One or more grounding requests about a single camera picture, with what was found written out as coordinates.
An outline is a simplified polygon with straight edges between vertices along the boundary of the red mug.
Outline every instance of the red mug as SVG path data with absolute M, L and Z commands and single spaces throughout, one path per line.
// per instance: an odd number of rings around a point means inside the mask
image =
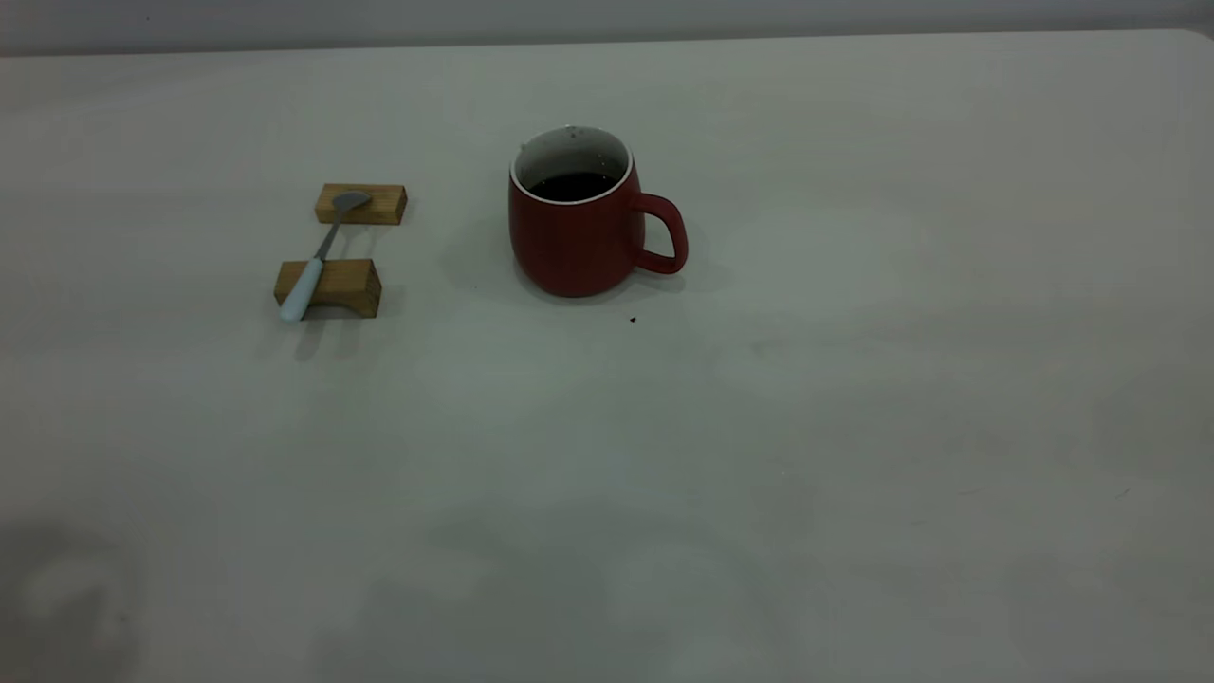
M 573 200 L 535 193 L 537 186 L 574 173 L 600 176 L 600 192 L 561 197 Z M 645 250 L 645 214 L 666 223 L 674 257 Z M 527 277 L 558 296 L 606 291 L 634 267 L 670 274 L 687 262 L 679 209 L 641 192 L 632 153 L 597 127 L 558 127 L 523 144 L 510 166 L 510 243 Z

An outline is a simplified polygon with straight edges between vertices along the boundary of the spoon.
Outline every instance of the spoon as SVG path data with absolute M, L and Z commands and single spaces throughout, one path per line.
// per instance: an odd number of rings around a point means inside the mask
M 278 317 L 287 321 L 295 321 L 304 317 L 304 311 L 307 309 L 307 303 L 312 300 L 312 292 L 316 291 L 316 283 L 320 279 L 320 271 L 324 269 L 324 256 L 329 252 L 329 246 L 333 245 L 333 238 L 337 235 L 337 228 L 341 227 L 341 218 L 350 209 L 362 206 L 370 200 L 370 194 L 357 190 L 342 192 L 333 198 L 333 227 L 329 228 L 329 234 L 324 235 L 324 241 L 320 243 L 320 247 L 316 250 L 312 260 L 304 266 L 304 272 L 295 280 L 295 286 L 287 295 L 287 300 L 283 301 L 283 307 L 278 309 Z

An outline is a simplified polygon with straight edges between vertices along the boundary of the spoon handle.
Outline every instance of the spoon handle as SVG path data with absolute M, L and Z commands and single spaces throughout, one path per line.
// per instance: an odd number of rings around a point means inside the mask
M 312 292 L 316 291 L 316 283 L 320 279 L 322 269 L 324 269 L 324 261 L 320 258 L 312 258 L 304 266 L 304 272 L 300 273 L 291 292 L 283 301 L 283 307 L 278 308 L 278 317 L 287 321 L 295 321 L 304 317 L 304 311 L 307 309 L 307 303 L 312 300 Z

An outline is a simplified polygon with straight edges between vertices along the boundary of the dark liquid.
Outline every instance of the dark liquid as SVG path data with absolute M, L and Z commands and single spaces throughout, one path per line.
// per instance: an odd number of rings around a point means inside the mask
M 607 192 L 619 180 L 601 172 L 571 172 L 541 180 L 527 190 L 549 201 L 580 201 Z

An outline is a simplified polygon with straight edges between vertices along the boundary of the table surface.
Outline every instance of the table surface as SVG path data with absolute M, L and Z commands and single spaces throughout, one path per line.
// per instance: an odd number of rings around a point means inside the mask
M 565 123 L 683 272 L 522 278 Z M 1214 681 L 1204 38 L 4 59 L 0 149 L 0 678 Z M 276 315 L 324 182 L 378 319 Z

